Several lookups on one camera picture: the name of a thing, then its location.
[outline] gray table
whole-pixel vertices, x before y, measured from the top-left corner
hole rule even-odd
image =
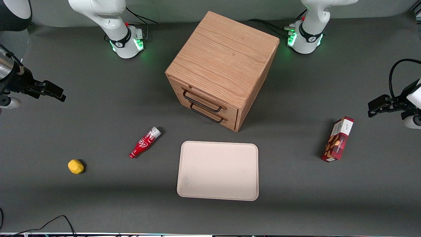
[[[399,113],[367,117],[367,102],[388,94],[393,63],[421,55],[412,14],[332,20],[311,55],[282,39],[239,133],[181,106],[164,75],[196,25],[150,27],[146,50],[128,60],[99,27],[31,30],[23,63],[67,100],[20,95],[22,106],[0,116],[2,231],[65,214],[77,232],[420,235],[421,132],[405,128]],[[418,65],[400,65],[396,93],[419,76]],[[343,116],[355,119],[343,158],[325,163],[332,122]],[[152,126],[165,134],[130,159]],[[256,144],[259,198],[179,197],[186,140]],[[85,160],[87,172],[71,174],[71,159]],[[61,220],[45,231],[69,228]]]

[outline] white wall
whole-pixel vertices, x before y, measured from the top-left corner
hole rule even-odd
[[[207,11],[234,20],[294,18],[305,8],[300,0],[126,0],[134,12],[157,22],[198,22]],[[331,8],[332,18],[393,16],[406,12],[416,0],[359,0],[354,5]],[[72,10],[67,0],[31,0],[35,24],[75,27],[93,26]],[[126,22],[139,22],[125,11]]]

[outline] white label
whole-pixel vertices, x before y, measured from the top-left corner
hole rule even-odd
[[[351,131],[352,125],[354,122],[350,120],[344,119],[333,126],[333,130],[330,136],[335,136],[338,133],[342,132],[343,134],[349,136],[349,132]]]

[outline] drawer handle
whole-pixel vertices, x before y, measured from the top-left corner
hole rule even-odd
[[[190,109],[191,110],[193,110],[194,112],[196,112],[196,113],[198,113],[198,114],[200,114],[200,115],[202,115],[203,117],[205,117],[205,118],[207,118],[207,119],[210,119],[210,120],[212,120],[212,121],[214,121],[215,123],[217,123],[217,124],[220,124],[223,120],[224,120],[224,118],[221,118],[221,120],[215,120],[215,119],[213,119],[213,118],[211,118],[211,117],[209,117],[209,116],[207,116],[206,114],[203,114],[203,113],[201,113],[201,112],[199,112],[199,111],[197,111],[197,110],[195,110],[195,109],[193,109],[193,103],[190,105]]]
[[[212,109],[212,108],[210,108],[210,107],[208,107],[208,106],[206,106],[206,105],[204,105],[204,104],[200,103],[199,101],[196,101],[196,100],[194,100],[194,99],[192,99],[192,98],[190,98],[190,97],[186,96],[186,93],[187,93],[187,90],[184,90],[184,92],[183,92],[183,96],[184,96],[184,98],[186,98],[188,101],[190,101],[190,102],[192,102],[192,103],[195,103],[195,104],[197,104],[197,105],[200,105],[200,106],[202,106],[202,107],[204,107],[204,108],[206,108],[206,109],[208,109],[208,110],[210,110],[210,111],[212,111],[212,112],[217,113],[217,112],[221,111],[221,109],[222,109],[222,106],[220,106],[217,110],[214,110],[214,109]]]

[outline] yellow object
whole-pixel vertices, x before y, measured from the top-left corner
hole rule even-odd
[[[83,172],[83,164],[78,161],[78,160],[71,160],[68,164],[67,167],[69,168],[69,170],[74,173],[74,174],[80,174]]]

